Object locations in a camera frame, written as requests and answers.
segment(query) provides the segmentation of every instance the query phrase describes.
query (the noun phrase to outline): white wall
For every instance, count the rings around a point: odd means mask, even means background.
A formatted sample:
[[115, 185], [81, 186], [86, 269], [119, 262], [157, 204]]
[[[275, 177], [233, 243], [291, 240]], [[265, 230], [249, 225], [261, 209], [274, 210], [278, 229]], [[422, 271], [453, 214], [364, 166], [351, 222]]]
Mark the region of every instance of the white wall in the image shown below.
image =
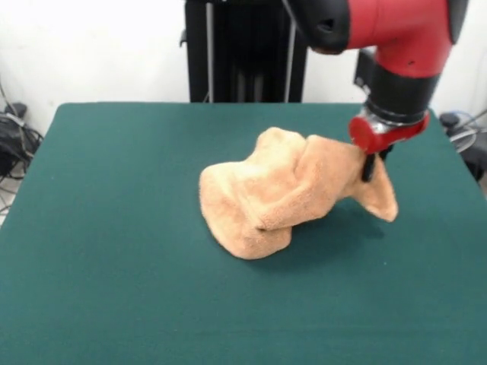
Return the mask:
[[[487, 2], [470, 0], [432, 106], [487, 107]], [[45, 132], [56, 107], [100, 100], [187, 101], [183, 0], [0, 0], [0, 75], [12, 100]], [[310, 54], [305, 102], [358, 102], [356, 52]]]

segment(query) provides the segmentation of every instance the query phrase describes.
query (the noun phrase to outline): table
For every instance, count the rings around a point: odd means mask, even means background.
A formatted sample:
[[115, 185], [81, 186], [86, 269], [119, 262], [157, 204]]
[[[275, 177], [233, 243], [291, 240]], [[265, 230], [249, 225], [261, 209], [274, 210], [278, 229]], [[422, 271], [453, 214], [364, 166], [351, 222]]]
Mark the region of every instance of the table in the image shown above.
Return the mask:
[[393, 224], [343, 201], [245, 262], [202, 219], [204, 167], [358, 108], [61, 106], [0, 232], [0, 363], [485, 363], [487, 205], [436, 119], [388, 157]]

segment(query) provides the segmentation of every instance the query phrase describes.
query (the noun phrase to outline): black cable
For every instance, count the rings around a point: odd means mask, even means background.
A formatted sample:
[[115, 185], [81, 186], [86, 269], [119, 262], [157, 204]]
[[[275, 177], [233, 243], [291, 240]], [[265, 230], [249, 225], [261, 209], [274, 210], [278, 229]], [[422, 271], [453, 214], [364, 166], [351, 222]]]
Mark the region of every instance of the black cable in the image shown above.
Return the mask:
[[[28, 126], [21, 118], [5, 112], [0, 113], [0, 184], [5, 179], [22, 180], [43, 141], [43, 136]], [[16, 192], [0, 186], [0, 193], [15, 195]], [[2, 196], [0, 216], [7, 215], [11, 205]]]
[[10, 209], [11, 205], [6, 205], [2, 209], [0, 209], [0, 215], [3, 215], [8, 209]]

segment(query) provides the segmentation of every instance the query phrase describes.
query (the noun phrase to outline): towel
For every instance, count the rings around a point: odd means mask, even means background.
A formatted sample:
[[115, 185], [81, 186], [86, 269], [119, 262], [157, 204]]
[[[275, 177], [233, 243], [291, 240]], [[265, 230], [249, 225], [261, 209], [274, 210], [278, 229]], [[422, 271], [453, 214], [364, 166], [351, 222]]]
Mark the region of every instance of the towel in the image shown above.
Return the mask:
[[272, 127], [246, 160], [201, 172], [202, 216], [220, 245], [247, 260], [286, 248], [293, 226], [325, 217], [344, 198], [392, 222], [398, 206], [384, 163], [377, 158], [372, 180], [362, 182], [365, 158], [352, 144]]

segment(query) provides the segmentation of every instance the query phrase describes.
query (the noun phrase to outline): crumpled towel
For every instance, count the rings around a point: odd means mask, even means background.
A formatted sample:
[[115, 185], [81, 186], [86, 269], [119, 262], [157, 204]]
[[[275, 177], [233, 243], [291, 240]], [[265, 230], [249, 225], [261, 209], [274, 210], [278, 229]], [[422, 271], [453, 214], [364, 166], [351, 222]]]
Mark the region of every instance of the crumpled towel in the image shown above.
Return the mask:
[[346, 197], [392, 222], [398, 206], [385, 166], [377, 158], [372, 180], [364, 183], [364, 160], [352, 144], [272, 127], [246, 160], [201, 172], [202, 215], [214, 238], [241, 259], [284, 249], [293, 226], [324, 217]]

